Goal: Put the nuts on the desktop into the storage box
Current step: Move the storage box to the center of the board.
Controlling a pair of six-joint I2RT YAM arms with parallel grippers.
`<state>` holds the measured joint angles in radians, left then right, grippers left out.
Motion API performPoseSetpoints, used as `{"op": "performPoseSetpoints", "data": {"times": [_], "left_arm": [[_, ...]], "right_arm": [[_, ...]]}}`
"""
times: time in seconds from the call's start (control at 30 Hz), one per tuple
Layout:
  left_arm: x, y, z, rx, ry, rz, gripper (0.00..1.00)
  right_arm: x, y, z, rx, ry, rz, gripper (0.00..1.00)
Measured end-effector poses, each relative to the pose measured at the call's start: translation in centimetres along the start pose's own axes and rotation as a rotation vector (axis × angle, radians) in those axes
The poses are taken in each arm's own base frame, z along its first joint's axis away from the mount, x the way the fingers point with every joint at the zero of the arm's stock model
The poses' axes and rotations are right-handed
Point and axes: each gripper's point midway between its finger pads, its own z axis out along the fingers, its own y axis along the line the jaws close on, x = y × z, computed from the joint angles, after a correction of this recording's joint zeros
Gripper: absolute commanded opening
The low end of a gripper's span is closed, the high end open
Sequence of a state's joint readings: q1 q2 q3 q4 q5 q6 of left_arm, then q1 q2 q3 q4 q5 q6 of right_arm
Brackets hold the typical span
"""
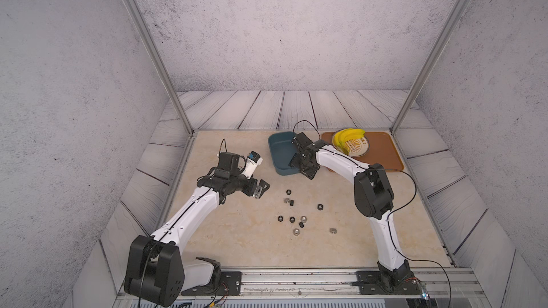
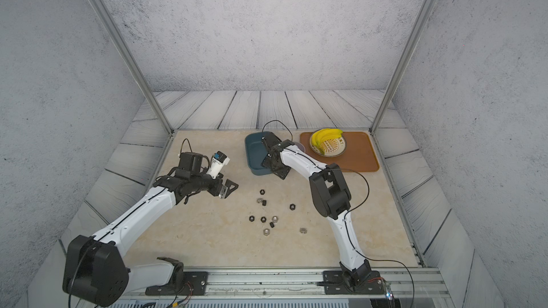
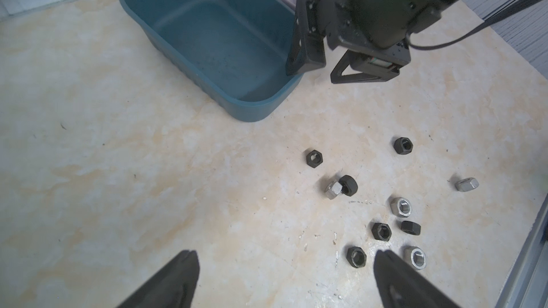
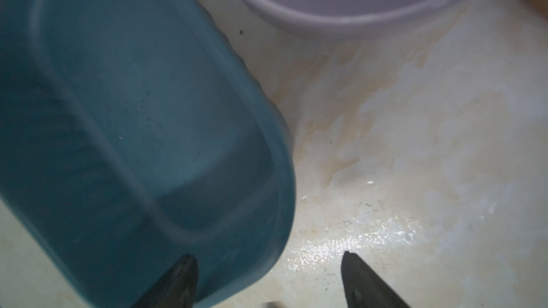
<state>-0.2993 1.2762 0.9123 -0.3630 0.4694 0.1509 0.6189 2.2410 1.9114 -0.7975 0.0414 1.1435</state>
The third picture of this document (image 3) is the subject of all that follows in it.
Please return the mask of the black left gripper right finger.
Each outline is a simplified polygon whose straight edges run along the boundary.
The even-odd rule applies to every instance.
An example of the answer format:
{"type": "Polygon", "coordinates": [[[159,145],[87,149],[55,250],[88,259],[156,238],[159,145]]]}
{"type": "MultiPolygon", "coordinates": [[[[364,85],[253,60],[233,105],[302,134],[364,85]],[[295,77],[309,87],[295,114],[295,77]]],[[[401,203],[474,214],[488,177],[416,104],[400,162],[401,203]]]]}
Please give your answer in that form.
{"type": "Polygon", "coordinates": [[[378,250],[373,270],[384,307],[458,307],[393,251],[378,250]]]}

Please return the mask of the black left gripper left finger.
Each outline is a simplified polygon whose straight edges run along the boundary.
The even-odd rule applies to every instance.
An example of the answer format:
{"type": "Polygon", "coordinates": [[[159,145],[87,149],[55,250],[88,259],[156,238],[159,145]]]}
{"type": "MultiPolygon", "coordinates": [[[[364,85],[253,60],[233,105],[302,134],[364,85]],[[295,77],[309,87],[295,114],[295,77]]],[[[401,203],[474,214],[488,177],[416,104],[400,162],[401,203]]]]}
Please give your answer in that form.
{"type": "Polygon", "coordinates": [[[190,307],[199,273],[198,253],[183,250],[118,307],[190,307]]]}

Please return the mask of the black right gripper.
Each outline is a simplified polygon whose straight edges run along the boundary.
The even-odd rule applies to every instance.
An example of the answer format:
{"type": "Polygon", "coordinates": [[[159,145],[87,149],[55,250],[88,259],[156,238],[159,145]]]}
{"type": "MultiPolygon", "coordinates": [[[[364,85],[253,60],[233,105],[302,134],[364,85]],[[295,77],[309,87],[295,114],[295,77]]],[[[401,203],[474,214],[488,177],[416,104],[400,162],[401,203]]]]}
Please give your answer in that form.
{"type": "Polygon", "coordinates": [[[387,82],[411,62],[405,40],[440,20],[442,0],[297,0],[289,76],[324,68],[325,25],[331,49],[347,51],[331,72],[332,84],[387,82]]]}

